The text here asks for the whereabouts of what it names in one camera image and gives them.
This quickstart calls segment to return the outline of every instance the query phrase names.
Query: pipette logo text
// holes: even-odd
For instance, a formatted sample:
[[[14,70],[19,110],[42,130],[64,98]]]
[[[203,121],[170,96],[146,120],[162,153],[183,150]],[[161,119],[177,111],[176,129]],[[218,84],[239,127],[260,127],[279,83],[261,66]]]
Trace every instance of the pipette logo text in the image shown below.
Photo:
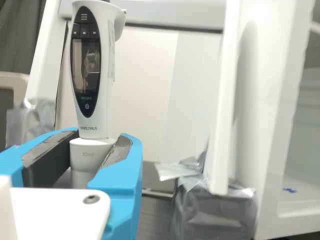
[[[96,126],[81,126],[80,129],[82,129],[82,130],[89,130],[89,131],[96,131],[96,130],[98,130]]]
[[[93,152],[87,152],[87,151],[82,152],[83,157],[93,157],[94,155],[95,154]]]

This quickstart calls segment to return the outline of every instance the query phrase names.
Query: white plastic base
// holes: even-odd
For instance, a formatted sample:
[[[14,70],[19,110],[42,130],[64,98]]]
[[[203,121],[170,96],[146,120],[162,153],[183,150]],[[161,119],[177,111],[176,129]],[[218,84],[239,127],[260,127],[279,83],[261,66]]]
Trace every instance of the white plastic base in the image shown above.
[[[96,175],[112,145],[113,138],[83,139],[70,141],[71,182],[75,189],[86,189],[88,182]]]

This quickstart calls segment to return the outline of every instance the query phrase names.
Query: white panel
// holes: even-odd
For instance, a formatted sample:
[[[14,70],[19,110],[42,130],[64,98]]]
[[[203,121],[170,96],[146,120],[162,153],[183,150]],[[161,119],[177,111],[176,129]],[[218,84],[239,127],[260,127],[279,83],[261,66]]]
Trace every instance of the white panel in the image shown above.
[[[59,15],[71,19],[72,1],[61,0]],[[226,0],[110,0],[127,9],[127,23],[221,30]]]
[[[57,15],[59,1],[46,1],[25,97],[56,102],[66,21]]]
[[[228,0],[222,40],[218,94],[213,105],[213,118],[204,175],[212,194],[228,192],[230,142],[238,63],[240,1]]]
[[[218,94],[222,35],[181,32],[175,53],[163,161],[197,159],[207,151],[212,106]]]
[[[10,177],[0,175],[0,239],[18,240],[10,188]]]
[[[110,213],[110,198],[103,191],[12,187],[10,193],[19,240],[102,237]],[[86,204],[88,196],[99,201]]]

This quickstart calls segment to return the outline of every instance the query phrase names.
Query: white shelf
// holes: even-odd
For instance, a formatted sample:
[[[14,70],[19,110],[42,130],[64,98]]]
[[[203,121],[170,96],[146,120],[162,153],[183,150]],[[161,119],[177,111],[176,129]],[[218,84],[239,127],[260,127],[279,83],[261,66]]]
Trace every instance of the white shelf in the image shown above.
[[[315,184],[307,176],[290,172],[284,177],[282,188],[292,191],[281,190],[277,209],[280,218],[320,215],[320,178]]]

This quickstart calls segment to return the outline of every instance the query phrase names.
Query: biosafety cabinet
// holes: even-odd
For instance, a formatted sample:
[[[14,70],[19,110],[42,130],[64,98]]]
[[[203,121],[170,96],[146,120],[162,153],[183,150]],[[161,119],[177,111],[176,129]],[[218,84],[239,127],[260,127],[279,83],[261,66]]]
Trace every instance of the biosafety cabinet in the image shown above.
[[[256,188],[256,240],[320,231],[318,2],[111,0],[128,10],[114,134],[141,139],[147,161],[206,152],[212,193]],[[71,83],[59,87],[56,127],[75,126]]]
[[[213,193],[225,194],[228,178],[256,188],[256,240],[320,230],[318,8],[227,1],[204,171]]]

